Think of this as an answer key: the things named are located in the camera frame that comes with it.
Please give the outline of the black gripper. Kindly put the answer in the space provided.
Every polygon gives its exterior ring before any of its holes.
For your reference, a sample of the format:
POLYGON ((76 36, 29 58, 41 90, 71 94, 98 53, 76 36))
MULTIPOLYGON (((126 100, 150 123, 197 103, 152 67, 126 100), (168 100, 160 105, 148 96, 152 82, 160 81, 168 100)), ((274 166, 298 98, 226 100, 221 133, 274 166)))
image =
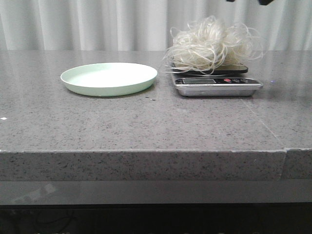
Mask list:
MULTIPOLYGON (((226 0, 227 2, 235 2, 235 0, 226 0)), ((259 5, 269 5, 274 0, 257 0, 259 5)))

